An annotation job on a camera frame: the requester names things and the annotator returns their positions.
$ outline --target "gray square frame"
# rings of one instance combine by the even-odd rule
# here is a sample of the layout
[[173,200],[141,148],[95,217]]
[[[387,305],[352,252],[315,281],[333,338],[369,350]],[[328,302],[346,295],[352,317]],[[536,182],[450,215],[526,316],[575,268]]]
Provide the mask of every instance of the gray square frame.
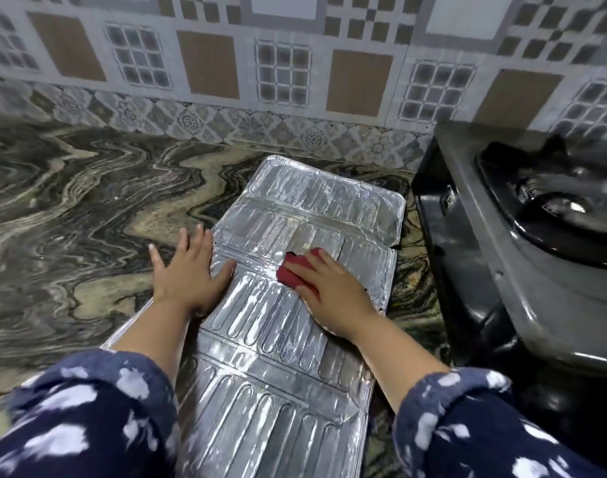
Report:
[[87,8],[102,8],[105,10],[128,11],[159,15],[157,0],[80,0]]
[[304,32],[321,34],[326,26],[326,13],[328,0],[317,0],[317,12],[314,20],[301,18],[288,18],[287,16],[260,15],[252,13],[251,0],[239,0],[242,10],[242,25],[246,27],[259,27],[270,30],[288,30],[291,32]]
[[436,0],[423,0],[420,5],[419,13],[416,16],[416,24],[414,25],[414,32],[410,45],[496,54],[500,44],[505,38],[507,27],[513,23],[518,14],[518,10],[520,10],[524,1],[525,0],[512,0],[496,31],[496,36],[491,40],[486,40],[427,33],[427,24],[429,23],[431,13],[434,10]]

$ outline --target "sleeve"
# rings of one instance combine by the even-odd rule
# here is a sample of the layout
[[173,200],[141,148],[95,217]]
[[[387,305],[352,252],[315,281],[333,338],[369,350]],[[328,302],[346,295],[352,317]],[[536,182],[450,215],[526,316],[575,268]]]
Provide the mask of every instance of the sleeve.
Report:
[[136,353],[64,358],[16,388],[0,476],[172,476],[180,429],[164,372]]
[[607,478],[607,472],[527,421],[499,372],[460,368],[419,381],[393,427],[412,478]]

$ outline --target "red sponge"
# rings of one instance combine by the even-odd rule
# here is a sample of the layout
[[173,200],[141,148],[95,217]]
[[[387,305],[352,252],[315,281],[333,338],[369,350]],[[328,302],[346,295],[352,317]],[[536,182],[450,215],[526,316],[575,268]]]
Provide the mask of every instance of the red sponge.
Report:
[[[310,253],[312,253],[318,258],[321,258],[319,255],[319,250],[320,248],[313,248],[310,250]],[[303,255],[296,255],[292,252],[288,252],[285,254],[285,258],[283,260],[283,263],[285,262],[305,266],[310,270],[314,270],[308,259]],[[319,291],[311,283],[302,280],[301,277],[295,275],[293,272],[288,270],[285,266],[283,266],[283,264],[281,264],[281,266],[276,271],[276,279],[283,283],[283,285],[287,285],[291,289],[297,288],[299,285],[305,285],[308,289],[314,292],[317,298],[319,297]]]

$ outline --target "tiled wall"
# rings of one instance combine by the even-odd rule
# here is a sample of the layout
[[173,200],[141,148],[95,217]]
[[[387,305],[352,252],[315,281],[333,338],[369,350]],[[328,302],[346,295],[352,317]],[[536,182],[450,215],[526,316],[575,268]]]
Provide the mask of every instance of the tiled wall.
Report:
[[607,137],[607,0],[0,0],[0,111],[397,167],[439,120]]

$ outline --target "sleeve cuff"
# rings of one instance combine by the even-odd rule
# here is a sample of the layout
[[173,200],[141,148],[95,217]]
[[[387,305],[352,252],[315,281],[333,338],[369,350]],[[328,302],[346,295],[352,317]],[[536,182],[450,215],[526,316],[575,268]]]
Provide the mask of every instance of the sleeve cuff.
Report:
[[138,400],[156,425],[169,455],[177,453],[177,398],[168,377],[148,357],[96,349],[71,354],[14,389],[9,409],[13,420],[41,402],[56,385],[69,380],[101,381]]
[[500,372],[470,367],[429,374],[410,389],[392,428],[396,454],[409,476],[424,478],[431,437],[450,406],[482,389],[510,396],[511,381]]

